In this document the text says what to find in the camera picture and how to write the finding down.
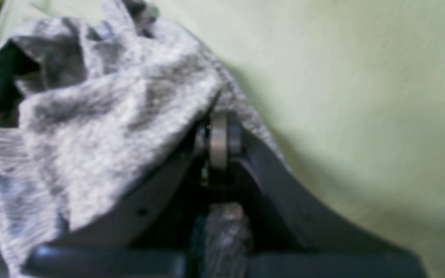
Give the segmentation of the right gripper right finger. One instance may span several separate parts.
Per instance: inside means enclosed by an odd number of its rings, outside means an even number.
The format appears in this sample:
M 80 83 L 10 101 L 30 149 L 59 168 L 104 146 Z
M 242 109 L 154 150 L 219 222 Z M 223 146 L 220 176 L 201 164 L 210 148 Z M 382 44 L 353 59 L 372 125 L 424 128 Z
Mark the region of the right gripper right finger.
M 249 278 L 427 277 L 416 255 L 332 211 L 235 114 L 226 118 L 228 172 L 253 236 Z

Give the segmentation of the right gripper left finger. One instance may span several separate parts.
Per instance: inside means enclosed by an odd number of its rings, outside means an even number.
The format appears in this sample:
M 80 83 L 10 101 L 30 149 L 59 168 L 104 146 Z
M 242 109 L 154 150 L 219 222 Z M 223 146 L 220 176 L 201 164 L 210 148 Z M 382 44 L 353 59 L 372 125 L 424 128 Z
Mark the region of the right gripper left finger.
M 224 185 L 228 116 L 195 125 L 162 166 L 91 224 L 36 247 L 24 273 L 36 278 L 197 278 L 193 227 Z

